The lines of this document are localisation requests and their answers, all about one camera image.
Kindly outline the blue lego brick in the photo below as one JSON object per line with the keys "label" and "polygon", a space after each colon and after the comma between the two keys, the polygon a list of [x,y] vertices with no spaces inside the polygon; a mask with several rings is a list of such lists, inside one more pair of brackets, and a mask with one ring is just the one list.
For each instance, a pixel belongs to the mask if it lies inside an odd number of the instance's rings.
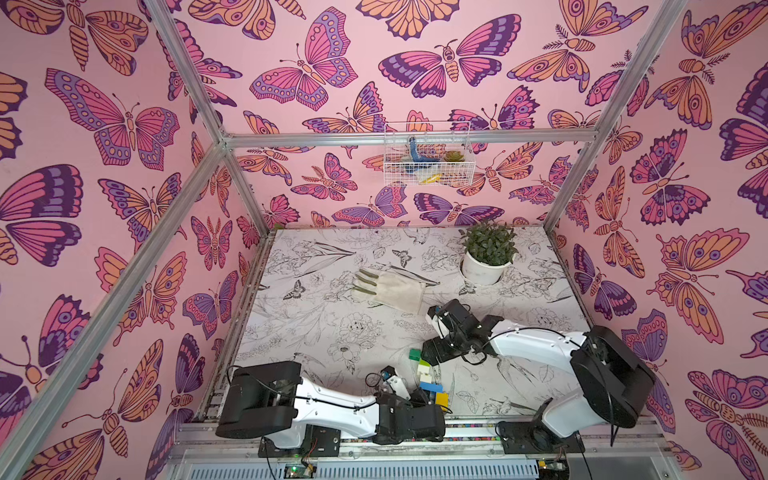
{"label": "blue lego brick", "polygon": [[434,392],[434,393],[443,393],[444,389],[442,385],[439,384],[433,384],[433,383],[427,383],[427,382],[420,382],[419,387],[422,390]]}

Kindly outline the cream white lego brick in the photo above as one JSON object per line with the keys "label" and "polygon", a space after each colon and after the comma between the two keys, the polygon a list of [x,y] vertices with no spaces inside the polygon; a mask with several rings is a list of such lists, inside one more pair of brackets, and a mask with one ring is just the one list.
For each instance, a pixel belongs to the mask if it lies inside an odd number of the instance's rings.
{"label": "cream white lego brick", "polygon": [[419,378],[419,382],[420,383],[432,383],[433,382],[433,377],[432,377],[432,374],[431,374],[431,368],[430,367],[427,367],[427,366],[424,366],[424,365],[419,365],[418,368],[417,368],[417,373],[418,373],[418,378]]}

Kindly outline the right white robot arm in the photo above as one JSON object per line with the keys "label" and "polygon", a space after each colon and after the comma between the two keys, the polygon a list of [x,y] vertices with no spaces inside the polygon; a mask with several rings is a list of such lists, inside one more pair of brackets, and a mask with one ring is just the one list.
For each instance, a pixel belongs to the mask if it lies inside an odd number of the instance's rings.
{"label": "right white robot arm", "polygon": [[578,387],[546,400],[528,423],[501,422],[502,436],[556,445],[583,429],[607,424],[631,429],[656,386],[649,367],[610,329],[594,326],[587,332],[560,332],[526,326],[498,315],[477,319],[456,299],[431,306],[426,319],[438,335],[422,345],[431,365],[479,355],[520,358],[574,376]]}

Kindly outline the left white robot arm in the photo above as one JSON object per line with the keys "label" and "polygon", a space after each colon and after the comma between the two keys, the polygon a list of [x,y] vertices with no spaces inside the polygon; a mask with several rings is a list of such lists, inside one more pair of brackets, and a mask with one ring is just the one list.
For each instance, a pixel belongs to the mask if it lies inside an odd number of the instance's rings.
{"label": "left white robot arm", "polygon": [[302,446],[310,427],[378,445],[443,439],[443,408],[420,389],[409,392],[393,367],[374,373],[372,388],[368,396],[332,390],[303,376],[295,361],[239,367],[230,377],[215,434],[265,438],[281,450]]}

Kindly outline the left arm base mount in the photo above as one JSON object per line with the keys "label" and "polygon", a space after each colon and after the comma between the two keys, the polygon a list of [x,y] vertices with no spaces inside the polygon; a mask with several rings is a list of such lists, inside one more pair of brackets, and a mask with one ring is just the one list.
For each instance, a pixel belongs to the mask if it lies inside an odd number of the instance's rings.
{"label": "left arm base mount", "polygon": [[341,431],[307,425],[302,443],[295,448],[278,448],[270,439],[260,445],[258,457],[266,459],[296,459],[305,457],[338,457]]}

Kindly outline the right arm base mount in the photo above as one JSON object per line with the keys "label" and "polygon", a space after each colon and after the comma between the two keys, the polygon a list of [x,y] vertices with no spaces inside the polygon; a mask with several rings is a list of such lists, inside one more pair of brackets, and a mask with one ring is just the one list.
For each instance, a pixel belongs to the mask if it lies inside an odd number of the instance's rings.
{"label": "right arm base mount", "polygon": [[500,421],[495,426],[505,454],[584,453],[580,437],[560,437],[543,422],[543,413],[553,399],[546,400],[530,421]]}

